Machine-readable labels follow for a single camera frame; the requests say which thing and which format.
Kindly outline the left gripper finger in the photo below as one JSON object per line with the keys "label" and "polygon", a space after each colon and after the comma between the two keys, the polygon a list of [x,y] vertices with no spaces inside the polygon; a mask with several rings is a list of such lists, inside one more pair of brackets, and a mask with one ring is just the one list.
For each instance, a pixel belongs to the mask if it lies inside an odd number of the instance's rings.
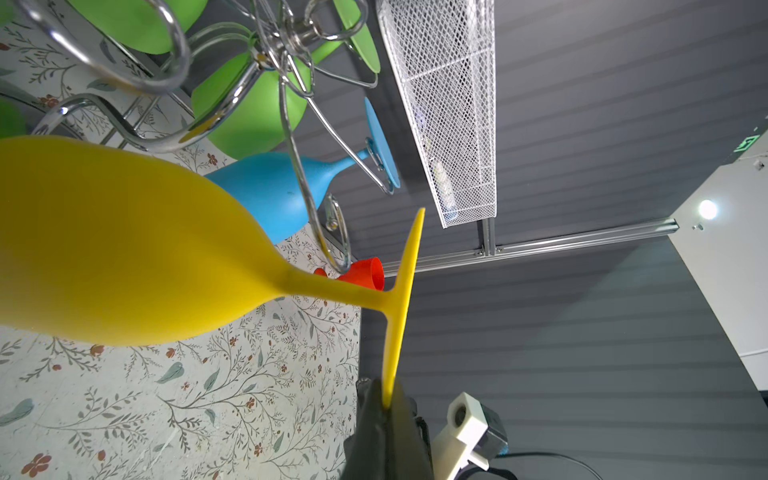
{"label": "left gripper finger", "polygon": [[415,400],[395,385],[392,404],[382,406],[382,382],[363,379],[357,386],[356,428],[343,443],[343,479],[432,479],[426,423]]}

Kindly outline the red wine glass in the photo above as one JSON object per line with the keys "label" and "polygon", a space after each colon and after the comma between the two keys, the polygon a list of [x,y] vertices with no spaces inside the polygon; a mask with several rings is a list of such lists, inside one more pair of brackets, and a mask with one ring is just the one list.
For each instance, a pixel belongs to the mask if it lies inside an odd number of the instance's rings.
{"label": "red wine glass", "polygon": [[385,288],[383,264],[379,258],[356,261],[337,280],[372,290],[383,291]]}

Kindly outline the yellow wine glass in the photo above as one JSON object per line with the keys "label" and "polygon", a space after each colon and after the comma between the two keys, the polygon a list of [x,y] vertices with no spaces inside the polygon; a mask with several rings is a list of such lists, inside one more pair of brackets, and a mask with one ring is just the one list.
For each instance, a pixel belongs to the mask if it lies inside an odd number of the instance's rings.
{"label": "yellow wine glass", "polygon": [[61,136],[1,142],[1,321],[65,339],[142,346],[223,327],[276,298],[356,305],[387,319],[389,407],[425,215],[394,287],[300,270],[223,189],[176,164]]}

